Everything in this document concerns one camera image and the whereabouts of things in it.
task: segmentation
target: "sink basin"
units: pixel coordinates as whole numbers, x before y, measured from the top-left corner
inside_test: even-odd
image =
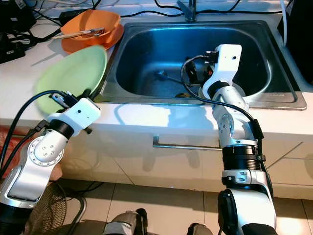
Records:
[[[233,81],[251,107],[306,108],[299,87],[263,21],[128,23],[95,101],[201,104],[184,95],[180,67],[187,57],[202,55],[220,44],[242,45]],[[203,60],[195,64],[201,80],[207,65]],[[197,93],[199,88],[192,89]]]

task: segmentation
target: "tiled floor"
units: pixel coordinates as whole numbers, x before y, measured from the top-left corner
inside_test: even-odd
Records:
[[[62,185],[82,190],[87,181],[62,180]],[[172,188],[142,187],[104,183],[85,194],[87,209],[75,235],[101,235],[106,221],[126,210],[145,208],[148,213],[148,232],[156,235],[185,235],[191,223],[204,223],[213,234],[219,230],[217,193]],[[277,233],[279,235],[313,235],[313,201],[275,198]],[[68,201],[67,216],[62,229],[79,210],[76,199]]]

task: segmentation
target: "white countertop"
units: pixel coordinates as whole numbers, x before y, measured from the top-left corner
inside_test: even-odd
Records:
[[[281,38],[276,30],[277,16],[274,15],[201,15],[198,21],[221,20],[265,20],[268,22],[279,45]],[[168,21],[166,17],[134,17],[122,19],[126,22]],[[183,17],[170,19],[184,21]],[[40,21],[32,28],[36,36],[44,36],[56,29],[56,26]],[[304,111],[250,109],[254,118],[259,120],[266,138],[297,139],[298,141],[313,140],[313,87],[301,76],[294,62],[283,48],[292,73],[307,103]],[[34,85],[44,70],[67,54],[61,48],[61,40],[49,40],[39,43],[26,52],[26,56],[14,61],[0,64],[0,124],[10,125],[19,108],[27,99],[34,95]],[[134,130],[146,132],[155,128],[158,134],[190,134],[217,136],[217,124],[212,116],[210,106],[179,106],[179,105],[140,105],[140,104],[108,104],[98,103],[101,109],[100,119],[93,125],[99,130]],[[44,115],[35,104],[30,105],[22,115],[19,126],[33,126]]]

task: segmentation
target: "green plate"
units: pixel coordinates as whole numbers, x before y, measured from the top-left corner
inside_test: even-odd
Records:
[[[79,50],[49,67],[38,80],[35,91],[70,91],[75,96],[85,89],[93,92],[103,77],[107,61],[107,53],[102,46]],[[47,114],[62,108],[47,95],[40,97],[37,104]]]

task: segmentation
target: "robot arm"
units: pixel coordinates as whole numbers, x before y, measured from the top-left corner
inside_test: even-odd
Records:
[[[43,135],[21,152],[0,189],[0,234],[20,234],[49,181],[54,166],[61,160],[71,136],[100,117],[100,110],[87,98],[70,104],[63,113],[50,115]]]
[[[218,60],[212,77],[202,87],[203,96],[248,111],[245,100],[232,86],[241,46],[220,45],[215,54]],[[212,108],[223,149],[222,183],[226,185],[218,197],[219,226],[227,235],[275,235],[271,183],[250,122],[232,108],[222,105]]]

